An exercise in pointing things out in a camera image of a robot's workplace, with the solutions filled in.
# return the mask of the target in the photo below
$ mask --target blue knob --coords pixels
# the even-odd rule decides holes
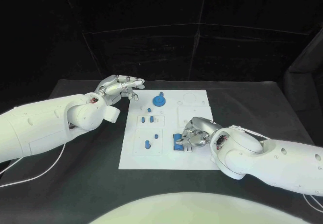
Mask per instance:
[[[149,140],[146,140],[146,142],[144,142],[144,147],[146,147],[147,149],[150,149],[150,141],[149,141]]]
[[[160,92],[160,95],[153,98],[153,104],[156,106],[163,106],[165,103],[166,103],[166,99],[163,97],[163,92]]]

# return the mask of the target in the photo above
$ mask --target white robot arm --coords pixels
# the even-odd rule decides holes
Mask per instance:
[[[193,117],[176,143],[185,147],[209,143],[212,161],[234,179],[251,174],[276,187],[323,196],[323,148],[281,140],[258,141],[245,131],[255,134]]]
[[[103,120],[116,123],[121,97],[139,100],[133,88],[144,80],[113,75],[94,92],[45,100],[0,115],[0,162],[43,153],[94,130]]]

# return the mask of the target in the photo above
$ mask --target table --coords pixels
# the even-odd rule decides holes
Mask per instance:
[[[61,80],[51,98],[85,94],[97,80]],[[147,81],[150,90],[206,90],[215,122],[254,130],[270,138],[312,144],[276,82]],[[147,196],[173,192],[208,192],[263,203],[313,223],[322,213],[303,196],[268,186],[247,175],[234,180],[211,170],[118,170],[129,100],[116,105],[117,123],[101,126],[67,144],[61,160],[39,179],[0,189],[2,223],[88,223],[110,210]],[[5,173],[0,184],[41,174],[62,147],[23,158]]]

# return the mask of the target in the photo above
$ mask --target white panel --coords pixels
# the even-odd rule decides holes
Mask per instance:
[[[163,92],[166,104],[156,107],[153,98],[160,92]],[[211,161],[209,145],[193,148],[192,153],[179,153],[173,150],[173,134],[183,132],[185,122],[193,116],[212,119],[206,91],[136,90],[136,93],[140,100],[130,101],[120,169],[219,170]],[[150,116],[154,116],[154,123],[150,123]],[[162,137],[156,140],[157,131],[162,132]],[[152,149],[154,150],[147,150],[144,147],[144,141],[150,140],[149,138],[153,138]]]

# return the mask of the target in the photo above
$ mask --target blue cylinder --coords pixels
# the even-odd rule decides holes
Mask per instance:
[[[147,149],[150,149],[150,141],[149,141],[149,140],[146,140],[146,142],[144,142],[144,147],[146,147]]]
[[[166,99],[163,97],[163,92],[160,92],[160,95],[153,98],[153,104],[156,106],[163,106],[165,103],[166,103]]]
[[[175,151],[183,151],[183,145],[178,145],[176,144],[176,140],[182,139],[182,135],[180,134],[175,134],[173,135],[173,150]]]

